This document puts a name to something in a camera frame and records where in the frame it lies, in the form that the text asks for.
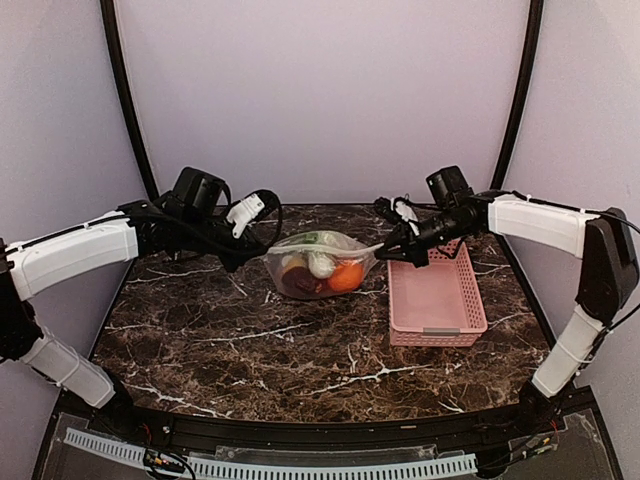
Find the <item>white toy radish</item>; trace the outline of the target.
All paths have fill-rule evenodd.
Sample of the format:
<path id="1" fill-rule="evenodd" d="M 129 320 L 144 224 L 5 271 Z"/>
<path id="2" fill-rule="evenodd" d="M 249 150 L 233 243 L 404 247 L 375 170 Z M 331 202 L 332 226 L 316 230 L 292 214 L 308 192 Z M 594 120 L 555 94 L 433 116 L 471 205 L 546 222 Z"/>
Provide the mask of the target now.
<path id="1" fill-rule="evenodd" d="M 330 278 L 336 268 L 334 260 L 323 253 L 311 252 L 307 256 L 307 265 L 310 273 L 318 279 Z"/>

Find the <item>orange toy fruit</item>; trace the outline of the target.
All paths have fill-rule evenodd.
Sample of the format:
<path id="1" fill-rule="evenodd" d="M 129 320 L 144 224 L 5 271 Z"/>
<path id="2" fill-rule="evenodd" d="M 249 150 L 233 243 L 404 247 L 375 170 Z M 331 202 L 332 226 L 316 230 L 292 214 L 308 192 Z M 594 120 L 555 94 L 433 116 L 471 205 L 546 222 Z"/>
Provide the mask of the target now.
<path id="1" fill-rule="evenodd" d="M 364 276 L 364 268 L 359 263 L 339 264 L 327 284 L 333 292 L 350 292 L 362 283 Z"/>

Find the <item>dark purple toy onion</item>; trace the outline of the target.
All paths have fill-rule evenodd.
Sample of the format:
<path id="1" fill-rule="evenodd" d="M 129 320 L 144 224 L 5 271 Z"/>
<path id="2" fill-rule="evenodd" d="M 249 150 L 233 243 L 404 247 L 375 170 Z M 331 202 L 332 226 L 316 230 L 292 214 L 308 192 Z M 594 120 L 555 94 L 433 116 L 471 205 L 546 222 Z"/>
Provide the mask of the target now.
<path id="1" fill-rule="evenodd" d="M 316 278 L 309 269 L 300 266 L 287 270 L 281 280 L 287 294 L 302 298 L 317 296 L 326 287 L 323 279 Z"/>

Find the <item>yellow toy pear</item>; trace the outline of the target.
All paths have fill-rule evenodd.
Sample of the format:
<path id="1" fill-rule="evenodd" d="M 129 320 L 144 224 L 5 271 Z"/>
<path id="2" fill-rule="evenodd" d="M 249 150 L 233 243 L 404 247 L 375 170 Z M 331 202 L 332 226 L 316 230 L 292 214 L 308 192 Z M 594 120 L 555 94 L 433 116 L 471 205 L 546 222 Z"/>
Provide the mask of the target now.
<path id="1" fill-rule="evenodd" d="M 296 268 L 296 267 L 306 267 L 305 259 L 300 255 L 293 255 L 288 263 L 286 264 L 287 268 Z"/>

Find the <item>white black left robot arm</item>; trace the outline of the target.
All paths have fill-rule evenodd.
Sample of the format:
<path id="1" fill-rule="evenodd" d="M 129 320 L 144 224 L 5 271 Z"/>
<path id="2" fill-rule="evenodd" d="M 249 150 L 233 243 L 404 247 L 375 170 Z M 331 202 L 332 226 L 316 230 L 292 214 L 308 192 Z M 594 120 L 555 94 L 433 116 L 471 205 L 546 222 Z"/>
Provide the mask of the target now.
<path id="1" fill-rule="evenodd" d="M 120 436 L 141 427 L 140 412 L 117 397 L 114 380 L 73 347 L 38 324 L 30 301 L 40 292 L 101 267 L 165 251 L 219 258 L 233 272 L 268 247 L 251 223 L 281 210 L 258 193 L 220 216 L 193 221 L 149 202 L 118 207 L 103 216 L 26 242 L 1 246 L 1 358 L 20 361 L 89 406 Z"/>

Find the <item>green toy leaf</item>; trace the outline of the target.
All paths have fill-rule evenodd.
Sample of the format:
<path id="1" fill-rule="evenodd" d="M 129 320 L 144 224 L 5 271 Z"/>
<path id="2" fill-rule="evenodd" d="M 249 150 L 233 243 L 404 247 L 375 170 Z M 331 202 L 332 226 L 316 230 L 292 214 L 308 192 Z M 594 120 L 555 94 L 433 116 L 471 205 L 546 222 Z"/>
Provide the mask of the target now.
<path id="1" fill-rule="evenodd" d="M 303 236 L 304 243 L 318 243 L 322 240 L 321 232 L 306 232 Z"/>

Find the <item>clear zip top bag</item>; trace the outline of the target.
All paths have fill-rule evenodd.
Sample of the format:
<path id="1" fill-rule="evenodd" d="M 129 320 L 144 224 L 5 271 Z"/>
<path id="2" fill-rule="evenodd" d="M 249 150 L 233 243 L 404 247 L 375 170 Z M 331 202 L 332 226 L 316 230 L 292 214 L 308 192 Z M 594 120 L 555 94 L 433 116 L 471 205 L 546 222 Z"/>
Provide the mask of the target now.
<path id="1" fill-rule="evenodd" d="M 380 248 L 337 231 L 309 231 L 276 242 L 263 262 L 281 294 L 311 301 L 357 290 Z"/>

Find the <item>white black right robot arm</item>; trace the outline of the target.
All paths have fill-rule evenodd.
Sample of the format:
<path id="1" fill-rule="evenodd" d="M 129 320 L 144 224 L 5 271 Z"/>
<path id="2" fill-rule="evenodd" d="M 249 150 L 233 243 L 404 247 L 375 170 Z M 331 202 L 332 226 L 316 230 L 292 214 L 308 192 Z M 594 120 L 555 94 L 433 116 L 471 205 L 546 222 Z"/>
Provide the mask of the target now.
<path id="1" fill-rule="evenodd" d="M 393 225 L 376 249 L 380 260 L 428 265 L 428 252 L 452 240 L 490 232 L 563 251 L 580 260 L 573 313 L 530 380 L 540 395 L 557 396 L 595 357 L 604 339 L 627 321 L 620 312 L 639 284 L 639 262 L 623 211 L 580 209 L 519 192 L 468 190 L 448 194 L 419 219 L 408 199 L 380 197 L 375 211 Z"/>

